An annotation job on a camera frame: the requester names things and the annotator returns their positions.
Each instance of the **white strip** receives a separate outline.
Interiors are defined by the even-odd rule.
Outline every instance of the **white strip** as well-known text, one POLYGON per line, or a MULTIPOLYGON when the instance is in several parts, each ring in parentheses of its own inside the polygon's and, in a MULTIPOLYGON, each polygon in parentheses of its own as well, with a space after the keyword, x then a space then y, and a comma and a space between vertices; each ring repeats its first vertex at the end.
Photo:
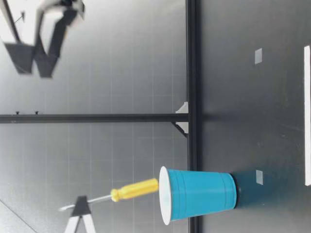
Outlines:
POLYGON ((78 222, 79 222, 79 216, 71 217, 68 221, 67 227, 65 229, 65 233, 73 233, 76 232, 78 222))
POLYGON ((310 46, 305 47, 305 184, 311 185, 310 46))
POLYGON ((91 214, 83 215, 82 218, 83 218, 83 221, 84 221, 84 226, 86 227, 86 232, 87 233, 96 233, 94 222, 93 222, 91 214))

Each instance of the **screwdriver tip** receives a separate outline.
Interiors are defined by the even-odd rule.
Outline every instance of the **screwdriver tip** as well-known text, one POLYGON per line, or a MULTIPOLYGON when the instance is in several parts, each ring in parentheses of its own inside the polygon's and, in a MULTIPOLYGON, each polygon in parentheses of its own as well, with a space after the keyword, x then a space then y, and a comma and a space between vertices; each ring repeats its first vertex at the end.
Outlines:
POLYGON ((65 210, 67 210, 67 207, 66 207, 66 206, 64 206, 64 207, 58 209, 59 212, 62 212, 62 211, 65 211, 65 210))

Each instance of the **screwdriver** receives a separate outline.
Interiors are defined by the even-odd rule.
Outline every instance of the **screwdriver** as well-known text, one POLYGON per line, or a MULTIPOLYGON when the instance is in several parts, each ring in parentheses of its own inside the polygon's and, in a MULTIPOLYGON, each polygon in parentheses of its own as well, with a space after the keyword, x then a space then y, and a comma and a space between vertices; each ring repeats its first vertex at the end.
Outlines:
MULTIPOLYGON (((102 201, 113 200, 118 202, 120 200, 132 199, 140 197, 149 193, 153 193, 159 190, 159 184, 157 179, 150 179, 126 185, 120 189, 112 189, 110 195, 88 200, 89 204, 94 204, 102 201)), ((65 211, 74 208, 75 205, 68 205, 59 208, 58 211, 65 211)))

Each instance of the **white bracket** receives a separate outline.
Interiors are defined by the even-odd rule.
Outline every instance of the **white bracket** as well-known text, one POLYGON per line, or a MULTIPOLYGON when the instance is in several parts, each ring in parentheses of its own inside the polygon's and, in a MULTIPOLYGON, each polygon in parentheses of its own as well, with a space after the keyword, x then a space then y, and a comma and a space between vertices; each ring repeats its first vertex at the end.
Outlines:
MULTIPOLYGON (((184 102, 183 106, 181 106, 181 108, 178 109, 176 113, 189 113, 188 102, 184 102)), ((184 131, 184 133, 189 133, 188 122, 176 122, 176 125, 178 125, 184 131)))

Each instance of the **white cup rim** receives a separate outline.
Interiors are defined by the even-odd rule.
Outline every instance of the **white cup rim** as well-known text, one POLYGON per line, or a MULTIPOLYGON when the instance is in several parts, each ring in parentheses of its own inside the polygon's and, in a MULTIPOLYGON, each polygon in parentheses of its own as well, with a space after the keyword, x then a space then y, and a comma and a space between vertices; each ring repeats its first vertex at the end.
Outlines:
POLYGON ((168 225, 172 217, 172 193, 170 176, 166 167, 161 167, 159 176, 160 208, 165 225, 168 225))

